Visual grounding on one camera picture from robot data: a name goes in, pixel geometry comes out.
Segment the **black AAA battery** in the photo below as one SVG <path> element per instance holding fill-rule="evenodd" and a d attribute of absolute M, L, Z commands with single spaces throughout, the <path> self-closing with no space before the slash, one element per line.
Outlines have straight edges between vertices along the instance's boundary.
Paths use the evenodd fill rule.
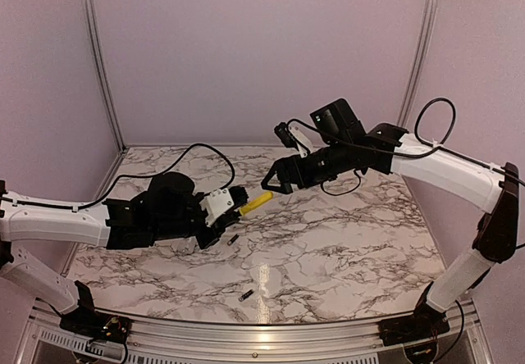
<path fill-rule="evenodd" d="M 229 246 L 231 246 L 231 245 L 232 245 L 232 244 L 233 244 L 238 238 L 239 238 L 239 235 L 237 235 L 237 234 L 234 235 L 234 236 L 233 236 L 233 237 L 227 242 L 227 244 L 228 244 Z"/>
<path fill-rule="evenodd" d="M 249 298 L 252 294 L 253 294 L 253 290 L 252 290 L 252 289 L 248 290 L 247 292 L 243 293 L 243 294 L 239 297 L 239 301 L 240 301 L 240 302 L 243 302 L 245 299 Z"/>

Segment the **yellow screwdriver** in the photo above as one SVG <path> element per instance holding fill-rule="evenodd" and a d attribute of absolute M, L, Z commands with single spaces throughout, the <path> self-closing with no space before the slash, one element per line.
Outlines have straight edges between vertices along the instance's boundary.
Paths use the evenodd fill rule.
<path fill-rule="evenodd" d="M 247 204 L 243 205 L 239 209 L 239 213 L 241 216 L 246 216 L 250 212 L 253 212 L 260 208 L 262 205 L 266 204 L 267 202 L 271 201 L 273 199 L 273 192 L 267 191 L 260 196 L 256 197 L 251 202 L 248 202 Z"/>

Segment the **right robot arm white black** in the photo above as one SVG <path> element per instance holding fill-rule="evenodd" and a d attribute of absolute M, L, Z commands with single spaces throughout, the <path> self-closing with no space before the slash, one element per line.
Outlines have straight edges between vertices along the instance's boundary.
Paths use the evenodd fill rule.
<path fill-rule="evenodd" d="M 518 168 L 512 163 L 496 166 L 478 161 L 388 123 L 366 131 L 343 98 L 310 117 L 310 129 L 321 135 L 325 147 L 310 150 L 300 131 L 281 122 L 275 134 L 298 154 L 275 161 L 262 180 L 263 189 L 290 194 L 294 189 L 323 186 L 347 171 L 374 170 L 430 184 L 482 211 L 472 247 L 425 288 L 413 313 L 379 324 L 385 346 L 434 339 L 448 332 L 445 314 L 456 299 L 518 249 L 519 188 L 523 185 Z"/>

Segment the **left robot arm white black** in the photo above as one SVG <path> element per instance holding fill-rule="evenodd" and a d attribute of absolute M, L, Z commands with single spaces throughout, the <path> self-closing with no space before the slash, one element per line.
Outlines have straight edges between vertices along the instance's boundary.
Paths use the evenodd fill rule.
<path fill-rule="evenodd" d="M 205 194 L 186 175 L 169 172 L 151 179 L 131 200 L 39 205 L 13 194 L 1 201 L 1 277 L 45 301 L 60 317 L 62 329 L 124 343 L 129 318 L 96 310 L 89 287 L 43 264 L 23 240 L 84 243 L 108 250 L 148 248 L 157 241 L 194 238 L 201 249 L 213 246 L 237 223 L 247 203 L 245 188 L 232 186 Z"/>

